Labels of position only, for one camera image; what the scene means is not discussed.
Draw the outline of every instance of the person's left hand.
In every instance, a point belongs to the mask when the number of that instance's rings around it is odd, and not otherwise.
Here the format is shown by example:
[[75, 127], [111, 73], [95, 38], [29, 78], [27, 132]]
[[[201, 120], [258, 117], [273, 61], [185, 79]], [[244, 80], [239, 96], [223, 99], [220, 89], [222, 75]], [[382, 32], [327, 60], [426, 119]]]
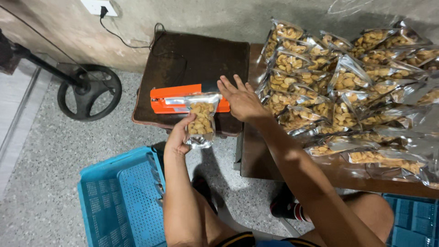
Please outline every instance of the person's left hand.
[[190, 113], [187, 117], [183, 118], [180, 122], [178, 122], [172, 132], [169, 134], [168, 140], [165, 145], [165, 155], [177, 154], [181, 156], [185, 156], [187, 152], [190, 151], [190, 146], [185, 144], [187, 140], [185, 127], [190, 122], [195, 120], [196, 115]]

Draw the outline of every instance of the plug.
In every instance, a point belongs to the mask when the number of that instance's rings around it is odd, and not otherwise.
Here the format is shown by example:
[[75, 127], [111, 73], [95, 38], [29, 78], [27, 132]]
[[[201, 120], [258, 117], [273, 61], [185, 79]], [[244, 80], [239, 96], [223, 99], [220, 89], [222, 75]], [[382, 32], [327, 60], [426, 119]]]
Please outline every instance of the plug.
[[108, 13], [108, 10], [105, 6], [101, 6], [101, 19]]

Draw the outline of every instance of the electrical outlet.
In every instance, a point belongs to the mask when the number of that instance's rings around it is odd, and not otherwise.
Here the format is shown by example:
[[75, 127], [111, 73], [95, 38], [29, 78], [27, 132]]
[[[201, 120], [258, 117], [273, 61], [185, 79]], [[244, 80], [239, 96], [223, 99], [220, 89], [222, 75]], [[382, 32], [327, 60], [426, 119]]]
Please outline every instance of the electrical outlet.
[[81, 0], [81, 2], [92, 15], [101, 15], [101, 6], [104, 6], [108, 10], [105, 16], [117, 16], [109, 0]]

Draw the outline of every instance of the person's right hand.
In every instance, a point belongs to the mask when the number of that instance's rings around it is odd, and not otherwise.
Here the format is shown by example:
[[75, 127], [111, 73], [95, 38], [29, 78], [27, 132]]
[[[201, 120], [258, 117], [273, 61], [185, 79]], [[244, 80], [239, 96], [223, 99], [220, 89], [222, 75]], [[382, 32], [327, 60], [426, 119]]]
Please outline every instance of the person's right hand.
[[261, 104], [255, 91], [247, 82], [244, 86], [238, 75], [233, 76], [238, 88], [233, 86], [230, 81], [221, 76], [218, 80], [218, 88], [226, 100], [230, 103], [230, 112], [242, 122], [251, 122], [261, 117], [272, 117]]

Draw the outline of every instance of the wooden table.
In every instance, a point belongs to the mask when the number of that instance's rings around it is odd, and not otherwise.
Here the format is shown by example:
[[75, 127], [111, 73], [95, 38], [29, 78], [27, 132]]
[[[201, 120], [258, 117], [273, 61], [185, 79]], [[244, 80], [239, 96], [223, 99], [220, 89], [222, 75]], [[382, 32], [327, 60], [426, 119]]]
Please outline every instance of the wooden table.
[[[254, 87], [266, 69], [263, 62], [257, 62], [261, 49], [261, 44], [250, 46], [248, 78]], [[237, 169], [243, 177], [283, 180], [262, 136], [251, 125], [245, 124], [243, 133], [238, 137], [236, 160], [240, 164]], [[439, 190], [428, 188], [420, 182], [361, 178], [368, 177], [364, 165], [352, 165], [343, 159], [320, 167], [334, 187], [439, 198]]]
[[[202, 84], [218, 80], [221, 75], [232, 78], [234, 74], [247, 80], [249, 43], [173, 32], [157, 32], [156, 37], [159, 39], [149, 54], [137, 94], [132, 116], [135, 123], [172, 129], [187, 115], [154, 113], [149, 95], [154, 87]], [[215, 126], [216, 132], [225, 136], [236, 137], [242, 131], [242, 122], [230, 112], [215, 114]]]

